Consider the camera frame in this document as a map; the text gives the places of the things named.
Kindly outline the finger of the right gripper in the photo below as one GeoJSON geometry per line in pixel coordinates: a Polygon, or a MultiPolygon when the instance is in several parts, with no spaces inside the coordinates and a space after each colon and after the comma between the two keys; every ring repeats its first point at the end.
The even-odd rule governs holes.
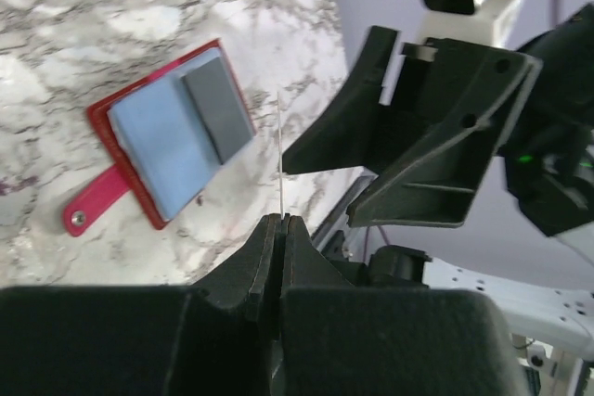
{"type": "Polygon", "coordinates": [[[381,26],[368,29],[355,64],[338,93],[283,152],[284,173],[324,172],[364,164],[398,34],[381,26]]]}

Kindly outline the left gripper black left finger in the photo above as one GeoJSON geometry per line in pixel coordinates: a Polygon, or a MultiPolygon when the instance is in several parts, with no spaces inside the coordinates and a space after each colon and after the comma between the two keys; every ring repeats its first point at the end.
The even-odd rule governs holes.
{"type": "Polygon", "coordinates": [[[9,287],[5,395],[267,395],[282,220],[193,285],[9,287]]]}

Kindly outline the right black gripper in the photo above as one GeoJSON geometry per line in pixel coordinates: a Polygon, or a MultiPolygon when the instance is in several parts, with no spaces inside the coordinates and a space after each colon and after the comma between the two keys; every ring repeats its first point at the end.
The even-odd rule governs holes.
{"type": "Polygon", "coordinates": [[[592,223],[593,5],[518,50],[404,46],[407,63],[424,65],[421,80],[404,76],[405,97],[372,144],[378,175],[348,206],[350,226],[462,226],[498,151],[508,192],[542,234],[592,223]]]}

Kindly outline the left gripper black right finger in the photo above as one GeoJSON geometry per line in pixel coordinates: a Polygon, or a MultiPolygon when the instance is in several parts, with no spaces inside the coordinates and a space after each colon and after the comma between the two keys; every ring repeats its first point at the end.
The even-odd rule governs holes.
{"type": "Polygon", "coordinates": [[[526,395],[502,312],[483,294],[332,287],[302,218],[288,220],[281,339],[288,395],[526,395]]]}

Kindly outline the gold credit card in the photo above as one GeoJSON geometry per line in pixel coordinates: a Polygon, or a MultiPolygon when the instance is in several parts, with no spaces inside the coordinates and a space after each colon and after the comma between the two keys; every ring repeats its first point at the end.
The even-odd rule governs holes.
{"type": "Polygon", "coordinates": [[[283,147],[282,147],[282,119],[281,119],[281,100],[280,93],[277,92],[277,143],[278,143],[278,197],[279,197],[279,214],[284,217],[284,187],[283,187],[283,147]]]}

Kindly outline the red leather card holder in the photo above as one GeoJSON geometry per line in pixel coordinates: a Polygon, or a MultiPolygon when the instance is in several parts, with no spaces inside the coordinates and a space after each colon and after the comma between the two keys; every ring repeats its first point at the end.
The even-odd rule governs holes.
{"type": "Polygon", "coordinates": [[[220,163],[182,83],[187,72],[216,57],[226,61],[249,115],[218,39],[87,108],[87,119],[113,164],[65,206],[62,222],[69,235],[81,236],[127,191],[134,193],[153,228],[162,230],[238,155],[220,163]]]}

